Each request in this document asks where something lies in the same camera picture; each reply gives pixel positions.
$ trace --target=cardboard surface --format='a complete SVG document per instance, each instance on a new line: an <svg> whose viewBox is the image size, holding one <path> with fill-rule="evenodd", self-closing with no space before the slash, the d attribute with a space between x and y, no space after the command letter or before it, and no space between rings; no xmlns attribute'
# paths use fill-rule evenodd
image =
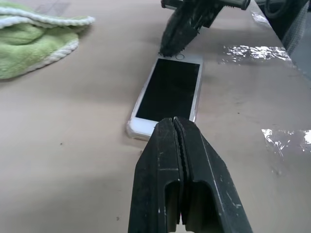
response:
<svg viewBox="0 0 311 233"><path fill-rule="evenodd" d="M124 125L172 11L159 0L56 3L66 9L51 14L97 21L65 59L0 83L0 231L124 233L146 145ZM226 162L255 233L309 233L311 151L277 159L275 173L261 130L310 130L310 84L277 58L221 62L224 46L281 46L254 21L256 10L254 2L245 12L224 9L186 49L205 60L196 123Z"/></svg>

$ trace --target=tabletop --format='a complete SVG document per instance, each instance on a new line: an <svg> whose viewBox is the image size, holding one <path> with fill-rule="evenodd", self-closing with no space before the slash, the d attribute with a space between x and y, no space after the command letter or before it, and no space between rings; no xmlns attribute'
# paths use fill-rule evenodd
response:
<svg viewBox="0 0 311 233"><path fill-rule="evenodd" d="M23 3L47 14L62 4L63 16L96 22L68 57L0 83L0 231L127 232L146 142L130 139L125 124L172 11L159 0ZM311 85L255 2L224 8L185 52L204 58L196 124L225 161L253 231L309 233Z"/></svg>

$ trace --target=work surface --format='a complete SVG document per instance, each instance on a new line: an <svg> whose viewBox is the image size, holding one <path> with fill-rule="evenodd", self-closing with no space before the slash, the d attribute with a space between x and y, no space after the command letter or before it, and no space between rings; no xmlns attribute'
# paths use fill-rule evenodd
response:
<svg viewBox="0 0 311 233"><path fill-rule="evenodd" d="M51 9L50 0L23 2ZM79 48L0 83L0 232L125 233L146 142L124 125L172 11L159 0L62 3L63 16L97 20ZM254 2L224 9L185 51L205 61L196 123L227 164L255 233L309 233L311 151L296 152L296 143L275 153L262 129L311 130L311 85L288 61L226 52L281 46L251 11Z"/></svg>

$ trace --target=black clamp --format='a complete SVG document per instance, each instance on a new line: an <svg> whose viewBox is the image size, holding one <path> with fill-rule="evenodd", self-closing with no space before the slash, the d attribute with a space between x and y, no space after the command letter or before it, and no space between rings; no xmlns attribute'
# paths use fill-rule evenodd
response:
<svg viewBox="0 0 311 233"><path fill-rule="evenodd" d="M193 122L159 122L135 169L129 233L252 233L228 169Z"/></svg>

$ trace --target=phone screen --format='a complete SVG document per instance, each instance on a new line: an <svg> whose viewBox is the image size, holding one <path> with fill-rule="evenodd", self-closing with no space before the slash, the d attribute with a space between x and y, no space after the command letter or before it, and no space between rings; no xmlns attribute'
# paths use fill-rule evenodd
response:
<svg viewBox="0 0 311 233"><path fill-rule="evenodd" d="M136 117L189 119L199 64L158 59Z"/></svg>

